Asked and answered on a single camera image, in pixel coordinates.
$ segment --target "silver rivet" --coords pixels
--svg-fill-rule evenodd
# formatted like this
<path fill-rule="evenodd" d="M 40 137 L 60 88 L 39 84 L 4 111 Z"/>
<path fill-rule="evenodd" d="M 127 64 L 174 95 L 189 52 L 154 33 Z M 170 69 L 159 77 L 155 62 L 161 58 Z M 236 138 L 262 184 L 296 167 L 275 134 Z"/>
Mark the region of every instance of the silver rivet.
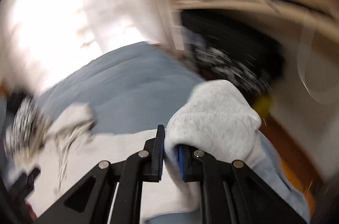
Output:
<path fill-rule="evenodd" d="M 244 163 L 240 160 L 235 160 L 233 162 L 233 166 L 235 166 L 236 168 L 242 168 L 244 166 Z"/>
<path fill-rule="evenodd" d="M 149 152 L 147 150 L 142 150 L 142 151 L 139 151 L 138 155 L 141 158 L 144 158 L 144 157 L 147 157 L 149 155 Z"/>
<path fill-rule="evenodd" d="M 101 162 L 99 163 L 99 168 L 101 168 L 101 169 L 108 168 L 109 165 L 110 165 L 109 162 L 107 162 L 107 161 L 101 161 Z"/>
<path fill-rule="evenodd" d="M 198 150 L 194 151 L 193 154 L 194 154 L 195 157 L 203 157 L 205 153 L 202 150 L 198 149 Z"/>

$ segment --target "white curtain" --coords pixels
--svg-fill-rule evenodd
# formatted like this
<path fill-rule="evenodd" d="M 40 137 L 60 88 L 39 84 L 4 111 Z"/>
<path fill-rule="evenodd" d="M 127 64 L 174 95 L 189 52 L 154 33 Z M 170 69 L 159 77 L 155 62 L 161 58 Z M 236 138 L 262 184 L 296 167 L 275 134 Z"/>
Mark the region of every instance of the white curtain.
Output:
<path fill-rule="evenodd" d="M 36 94 L 119 47 L 171 43 L 167 0 L 2 0 L 0 13 L 16 84 Z"/>

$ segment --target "black and white striped object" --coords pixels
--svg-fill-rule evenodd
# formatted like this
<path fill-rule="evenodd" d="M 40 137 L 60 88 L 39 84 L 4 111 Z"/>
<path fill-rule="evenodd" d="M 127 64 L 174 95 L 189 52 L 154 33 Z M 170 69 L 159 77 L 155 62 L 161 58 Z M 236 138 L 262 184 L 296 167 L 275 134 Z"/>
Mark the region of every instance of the black and white striped object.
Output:
<path fill-rule="evenodd" d="M 31 156 L 43 145 L 44 133 L 50 125 L 50 118 L 40 113 L 32 98 L 23 99 L 15 115 L 13 127 L 6 129 L 6 156 Z"/>

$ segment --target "white fabric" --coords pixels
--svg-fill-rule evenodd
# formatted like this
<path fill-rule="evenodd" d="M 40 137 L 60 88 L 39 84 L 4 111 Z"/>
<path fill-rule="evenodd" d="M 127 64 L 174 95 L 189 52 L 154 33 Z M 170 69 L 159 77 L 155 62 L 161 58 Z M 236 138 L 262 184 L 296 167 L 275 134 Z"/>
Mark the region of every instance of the white fabric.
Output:
<path fill-rule="evenodd" d="M 259 115 L 231 82 L 196 85 L 187 104 L 169 120 L 164 144 L 165 165 L 188 208 L 198 207 L 199 187 L 181 181 L 177 145 L 194 146 L 220 161 L 239 159 L 253 167 L 265 158 L 257 131 L 260 125 Z"/>
<path fill-rule="evenodd" d="M 0 77 L 32 93 L 119 47 L 170 40 L 167 0 L 2 0 L 0 11 Z"/>
<path fill-rule="evenodd" d="M 143 149 L 147 139 L 154 138 L 156 130 L 147 130 L 136 134 L 108 135 L 95 134 L 90 141 L 79 146 L 76 142 L 68 153 L 67 178 L 62 184 L 61 193 L 65 193 L 82 176 L 102 160 L 111 163 L 126 160 L 131 154 Z M 49 141 L 39 156 L 30 165 L 41 167 L 41 174 L 35 182 L 35 190 L 28 197 L 37 216 L 40 216 L 57 200 L 59 157 L 55 144 Z M 164 166 L 162 180 L 159 183 L 143 183 L 140 219 L 146 220 L 165 213 L 187 211 L 181 199 L 181 193 L 171 180 Z"/>

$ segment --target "bed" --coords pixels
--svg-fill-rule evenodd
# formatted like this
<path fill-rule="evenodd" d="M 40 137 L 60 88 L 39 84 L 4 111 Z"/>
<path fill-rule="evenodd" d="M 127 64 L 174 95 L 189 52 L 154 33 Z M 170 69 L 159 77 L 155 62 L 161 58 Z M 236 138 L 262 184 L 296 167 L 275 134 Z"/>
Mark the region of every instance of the bed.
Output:
<path fill-rule="evenodd" d="M 95 119 L 92 133 L 134 134 L 156 129 L 158 124 L 166 125 L 186 103 L 192 88 L 202 81 L 165 52 L 140 42 L 93 60 L 38 97 L 37 103 L 54 119 L 72 103 L 88 103 Z M 297 204 L 300 211 L 307 211 L 304 196 L 284 177 L 275 149 L 262 134 L 261 142 L 266 158 L 254 171 L 261 177 L 278 181 L 274 190 L 286 199 L 292 197 L 294 200 L 290 201 Z M 147 222 L 200 221 L 200 210 L 196 210 L 165 214 Z"/>

